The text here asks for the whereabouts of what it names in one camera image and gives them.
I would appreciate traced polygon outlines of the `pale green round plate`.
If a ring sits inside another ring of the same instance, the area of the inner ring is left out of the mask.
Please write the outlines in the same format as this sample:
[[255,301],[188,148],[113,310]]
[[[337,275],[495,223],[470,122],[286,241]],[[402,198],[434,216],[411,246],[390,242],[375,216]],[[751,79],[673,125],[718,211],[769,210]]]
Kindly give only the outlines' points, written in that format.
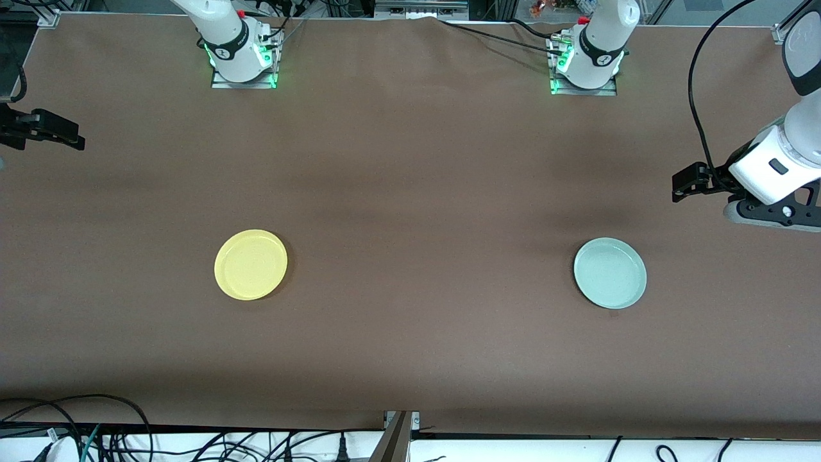
[[573,278],[590,302],[608,310],[636,304],[648,283],[647,268],[639,253],[612,237],[592,239],[578,249]]

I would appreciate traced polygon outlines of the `yellow round plate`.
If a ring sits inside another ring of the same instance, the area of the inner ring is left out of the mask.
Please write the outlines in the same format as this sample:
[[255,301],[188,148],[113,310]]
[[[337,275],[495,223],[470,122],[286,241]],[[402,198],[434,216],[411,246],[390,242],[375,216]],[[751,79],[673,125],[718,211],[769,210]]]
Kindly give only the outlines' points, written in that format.
[[231,236],[214,261],[214,277],[225,295],[252,301],[270,295],[284,281],[289,257],[284,242],[264,229]]

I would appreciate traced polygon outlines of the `grey equipment box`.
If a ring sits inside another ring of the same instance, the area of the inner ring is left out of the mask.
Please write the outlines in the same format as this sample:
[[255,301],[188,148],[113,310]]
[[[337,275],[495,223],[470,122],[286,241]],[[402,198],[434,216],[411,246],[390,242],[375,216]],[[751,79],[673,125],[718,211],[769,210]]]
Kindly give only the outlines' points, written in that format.
[[375,19],[419,19],[433,17],[444,21],[468,21],[468,0],[375,0]]

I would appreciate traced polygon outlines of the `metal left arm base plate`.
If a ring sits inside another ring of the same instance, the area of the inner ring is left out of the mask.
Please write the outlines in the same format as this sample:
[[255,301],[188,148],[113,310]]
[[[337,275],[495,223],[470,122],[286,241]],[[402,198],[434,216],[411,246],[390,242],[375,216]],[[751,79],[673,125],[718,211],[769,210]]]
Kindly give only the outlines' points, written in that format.
[[582,59],[586,58],[584,53],[575,50],[569,36],[554,34],[545,39],[546,48],[549,50],[548,66],[550,76],[550,91],[552,94],[563,94],[563,96],[615,96],[616,73],[619,71],[618,64],[610,65],[608,71],[596,67],[592,75],[601,79],[607,75],[608,79],[601,87],[584,88],[572,82],[566,72],[571,70],[573,76],[581,76],[583,82],[589,81],[590,65],[586,67],[582,64]]

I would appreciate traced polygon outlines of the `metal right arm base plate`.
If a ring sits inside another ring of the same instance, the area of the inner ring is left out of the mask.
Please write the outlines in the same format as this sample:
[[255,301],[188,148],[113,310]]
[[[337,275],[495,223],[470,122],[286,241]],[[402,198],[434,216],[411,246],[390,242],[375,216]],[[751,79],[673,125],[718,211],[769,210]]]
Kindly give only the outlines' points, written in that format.
[[211,87],[214,89],[274,89],[282,54],[281,30],[259,23],[246,43],[230,52],[216,45],[205,44],[209,63],[213,67]]

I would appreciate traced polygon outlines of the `aluminium frame profile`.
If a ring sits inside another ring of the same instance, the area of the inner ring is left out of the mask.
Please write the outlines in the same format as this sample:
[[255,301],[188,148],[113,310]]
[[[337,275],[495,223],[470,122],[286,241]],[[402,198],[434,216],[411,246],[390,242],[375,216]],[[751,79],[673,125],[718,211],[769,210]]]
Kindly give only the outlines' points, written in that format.
[[409,462],[409,447],[413,432],[420,428],[418,411],[387,411],[385,431],[368,462]]

